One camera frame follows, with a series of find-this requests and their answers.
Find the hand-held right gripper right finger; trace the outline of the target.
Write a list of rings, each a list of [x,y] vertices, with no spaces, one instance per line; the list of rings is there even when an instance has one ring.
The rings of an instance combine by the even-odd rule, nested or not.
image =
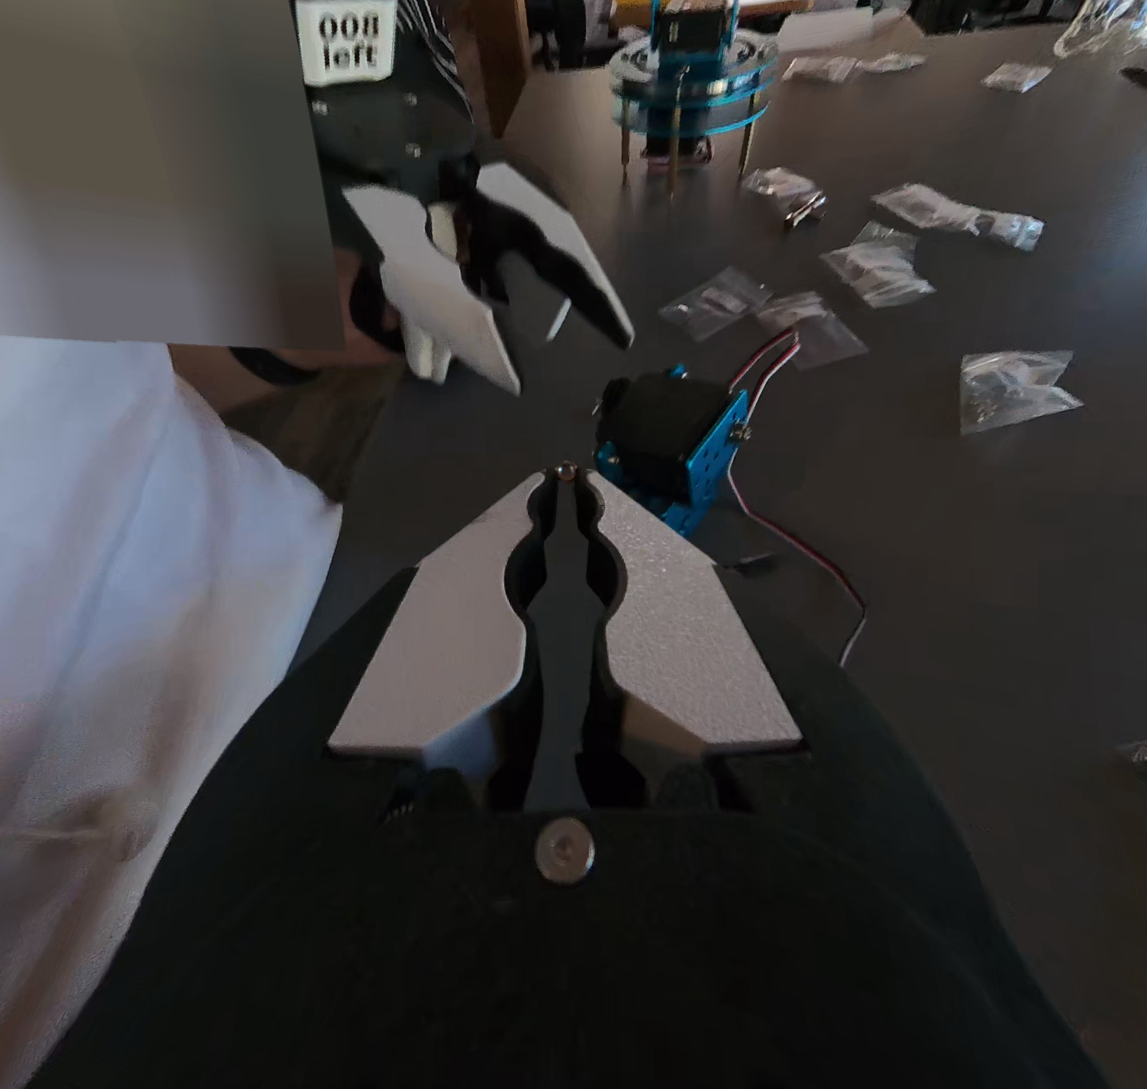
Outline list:
[[[790,754],[802,731],[718,565],[602,474],[575,485],[601,605],[576,769],[595,809],[638,809],[674,772]]]

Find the striped garment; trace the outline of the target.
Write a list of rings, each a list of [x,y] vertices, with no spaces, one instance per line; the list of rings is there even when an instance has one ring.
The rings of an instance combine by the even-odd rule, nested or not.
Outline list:
[[[397,0],[396,28],[399,33],[418,36],[447,92],[473,120],[476,114],[463,83],[450,28],[430,0]]]

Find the white flat box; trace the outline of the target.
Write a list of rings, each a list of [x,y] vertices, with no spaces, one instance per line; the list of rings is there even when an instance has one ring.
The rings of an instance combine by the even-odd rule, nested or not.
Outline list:
[[[837,49],[871,40],[907,16],[904,9],[852,7],[790,14],[777,34],[782,55]]]

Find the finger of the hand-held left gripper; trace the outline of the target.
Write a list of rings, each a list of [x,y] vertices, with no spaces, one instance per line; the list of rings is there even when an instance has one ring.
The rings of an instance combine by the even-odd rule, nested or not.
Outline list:
[[[581,225],[552,185],[513,161],[470,161],[455,176],[455,213],[464,225],[461,268],[467,286],[509,304],[500,266],[520,258],[622,351],[634,323]]]
[[[454,205],[424,206],[380,185],[346,187],[346,200],[380,250],[380,284],[403,320],[411,370],[442,383],[455,359],[512,394],[521,379],[493,308],[458,264]]]

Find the clear bag of tiny screws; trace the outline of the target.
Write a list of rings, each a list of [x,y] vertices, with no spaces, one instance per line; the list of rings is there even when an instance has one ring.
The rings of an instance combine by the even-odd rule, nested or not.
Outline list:
[[[918,236],[871,219],[849,245],[820,259],[868,307],[893,308],[936,292],[915,268],[918,243]]]

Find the blue robot arm base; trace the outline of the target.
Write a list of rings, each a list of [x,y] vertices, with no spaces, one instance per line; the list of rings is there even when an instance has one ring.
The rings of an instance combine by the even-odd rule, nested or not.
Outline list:
[[[613,120],[620,130],[623,181],[634,136],[663,163],[673,199],[688,162],[710,161],[714,142],[741,132],[746,168],[755,124],[765,114],[780,51],[777,38],[740,25],[741,0],[650,0],[644,37],[610,59]]]

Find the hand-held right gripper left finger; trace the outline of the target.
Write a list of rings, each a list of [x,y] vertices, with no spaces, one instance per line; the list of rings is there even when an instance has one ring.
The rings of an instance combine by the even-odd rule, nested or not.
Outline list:
[[[558,476],[528,476],[423,557],[328,740],[344,756],[457,771],[521,809],[544,684],[531,605],[547,579]]]

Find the clear labelled flat bag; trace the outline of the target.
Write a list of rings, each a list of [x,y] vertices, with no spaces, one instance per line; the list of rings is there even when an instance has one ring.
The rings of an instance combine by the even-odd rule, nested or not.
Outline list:
[[[868,346],[816,292],[775,297],[757,314],[757,319],[769,336],[794,330],[798,351],[791,363],[802,371],[869,352]]]

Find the person's white t-shirt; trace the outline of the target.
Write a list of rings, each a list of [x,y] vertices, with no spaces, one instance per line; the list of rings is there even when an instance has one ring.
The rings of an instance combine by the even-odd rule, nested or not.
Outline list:
[[[342,510],[165,346],[1,348],[1,1080],[23,1086],[283,678]]]

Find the black wristband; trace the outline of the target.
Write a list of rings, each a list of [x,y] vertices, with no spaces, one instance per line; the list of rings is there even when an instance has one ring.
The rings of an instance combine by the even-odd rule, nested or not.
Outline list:
[[[300,368],[273,351],[252,347],[230,347],[232,357],[248,373],[273,388],[295,388],[322,375],[319,370]]]

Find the blue servo bracket assembly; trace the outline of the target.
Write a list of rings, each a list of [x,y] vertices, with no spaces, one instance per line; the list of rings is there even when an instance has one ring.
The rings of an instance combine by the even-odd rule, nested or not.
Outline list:
[[[691,538],[748,432],[748,393],[683,365],[611,379],[595,410],[594,465],[669,529]]]

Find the crumpled clear plastic wrap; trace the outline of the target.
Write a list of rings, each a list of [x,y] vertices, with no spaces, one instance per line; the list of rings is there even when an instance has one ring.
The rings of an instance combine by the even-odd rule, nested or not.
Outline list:
[[[1085,0],[1053,47],[1056,59],[1111,49],[1146,51],[1146,0]]]

